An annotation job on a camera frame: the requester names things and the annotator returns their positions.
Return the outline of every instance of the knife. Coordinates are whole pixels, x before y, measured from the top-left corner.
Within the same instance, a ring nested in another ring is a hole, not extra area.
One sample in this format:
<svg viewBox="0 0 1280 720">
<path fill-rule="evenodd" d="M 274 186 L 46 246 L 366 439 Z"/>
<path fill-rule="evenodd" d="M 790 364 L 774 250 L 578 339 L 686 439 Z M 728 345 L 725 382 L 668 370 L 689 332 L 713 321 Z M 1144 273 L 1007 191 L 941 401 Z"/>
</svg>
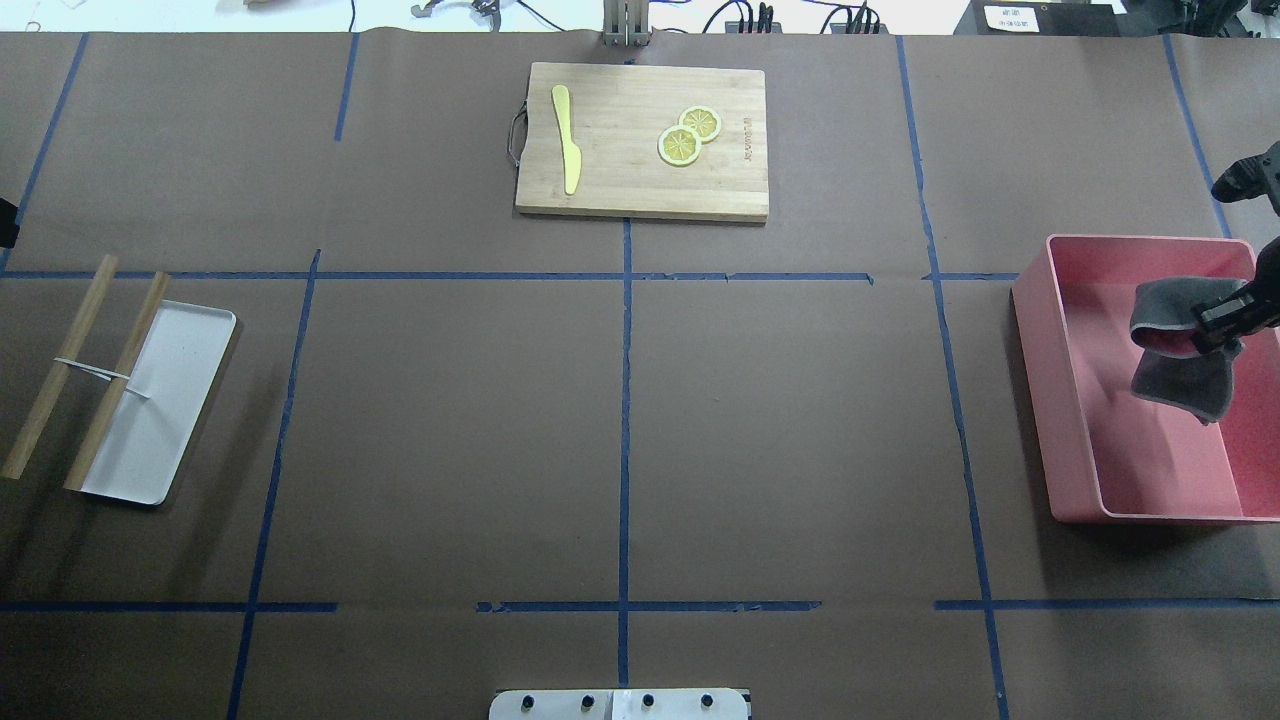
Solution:
<svg viewBox="0 0 1280 720">
<path fill-rule="evenodd" d="M 568 88 L 563 85 L 552 87 L 552 104 L 556 105 L 556 122 L 561 127 L 561 149 L 564 152 L 564 195 L 573 195 L 582 176 L 582 150 L 573 145 L 573 132 L 570 128 Z"/>
</svg>

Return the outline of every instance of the pink box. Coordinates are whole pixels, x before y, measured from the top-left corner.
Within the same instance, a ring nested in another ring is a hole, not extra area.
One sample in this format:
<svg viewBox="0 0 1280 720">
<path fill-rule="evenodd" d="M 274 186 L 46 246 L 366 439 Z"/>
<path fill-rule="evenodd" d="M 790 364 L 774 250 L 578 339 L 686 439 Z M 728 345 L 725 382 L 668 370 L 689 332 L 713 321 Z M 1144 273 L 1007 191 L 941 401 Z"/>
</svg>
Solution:
<svg viewBox="0 0 1280 720">
<path fill-rule="evenodd" d="M 1253 278 L 1235 240 L 1056 234 L 1014 283 L 1053 516 L 1062 523 L 1280 521 L 1280 340 L 1244 338 L 1221 423 L 1129 392 L 1138 283 Z"/>
</svg>

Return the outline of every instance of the white bracket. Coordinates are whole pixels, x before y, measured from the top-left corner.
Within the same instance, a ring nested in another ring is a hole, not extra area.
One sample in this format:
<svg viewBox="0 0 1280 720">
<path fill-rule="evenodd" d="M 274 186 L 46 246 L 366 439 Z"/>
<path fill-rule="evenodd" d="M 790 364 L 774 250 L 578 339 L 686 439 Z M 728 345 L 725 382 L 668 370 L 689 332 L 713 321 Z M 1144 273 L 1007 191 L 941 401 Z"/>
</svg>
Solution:
<svg viewBox="0 0 1280 720">
<path fill-rule="evenodd" d="M 750 720 L 750 698 L 730 688 L 504 691 L 489 720 Z"/>
<path fill-rule="evenodd" d="M 77 363 L 74 360 L 68 360 L 65 357 L 54 357 L 54 363 L 61 363 L 64 365 L 70 365 L 82 373 L 88 373 L 100 380 L 111 382 L 111 378 L 120 378 L 122 380 L 128 380 L 129 375 L 122 375 L 120 373 L 113 373 L 102 368 L 95 368 L 93 365 L 86 365 L 83 363 Z M 151 396 L 129 386 L 124 386 L 124 392 L 132 392 L 133 395 L 141 397 L 142 400 L 151 400 Z"/>
<path fill-rule="evenodd" d="M 650 35 L 649 0 L 604 0 L 605 45 L 644 47 Z"/>
</svg>

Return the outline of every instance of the citrus slice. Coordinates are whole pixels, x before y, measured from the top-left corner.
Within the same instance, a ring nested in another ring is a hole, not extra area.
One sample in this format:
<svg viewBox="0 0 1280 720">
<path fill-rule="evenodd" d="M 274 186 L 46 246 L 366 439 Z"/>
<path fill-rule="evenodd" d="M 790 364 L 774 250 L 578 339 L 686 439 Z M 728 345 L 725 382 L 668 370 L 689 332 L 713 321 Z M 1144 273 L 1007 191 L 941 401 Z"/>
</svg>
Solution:
<svg viewBox="0 0 1280 720">
<path fill-rule="evenodd" d="M 671 126 L 658 136 L 658 155 L 669 165 L 682 168 L 698 159 L 703 141 L 685 126 Z"/>
<path fill-rule="evenodd" d="M 719 113 L 705 105 L 686 108 L 685 111 L 680 114 L 680 124 L 696 132 L 698 138 L 703 142 L 710 142 L 719 136 Z"/>
</svg>

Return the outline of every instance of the cutting board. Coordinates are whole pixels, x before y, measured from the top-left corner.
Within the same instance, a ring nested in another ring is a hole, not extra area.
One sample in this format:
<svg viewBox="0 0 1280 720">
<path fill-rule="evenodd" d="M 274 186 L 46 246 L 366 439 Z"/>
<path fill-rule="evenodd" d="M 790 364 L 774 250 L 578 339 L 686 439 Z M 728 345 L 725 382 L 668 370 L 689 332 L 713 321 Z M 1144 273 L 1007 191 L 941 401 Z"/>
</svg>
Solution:
<svg viewBox="0 0 1280 720">
<path fill-rule="evenodd" d="M 564 193 L 556 85 L 568 87 L 573 142 L 582 151 L 573 195 Z M 760 70 L 534 63 L 527 102 L 516 182 L 521 213 L 745 223 L 769 217 Z M 668 165 L 658 136 L 692 105 L 719 113 L 721 135 L 692 164 Z"/>
</svg>

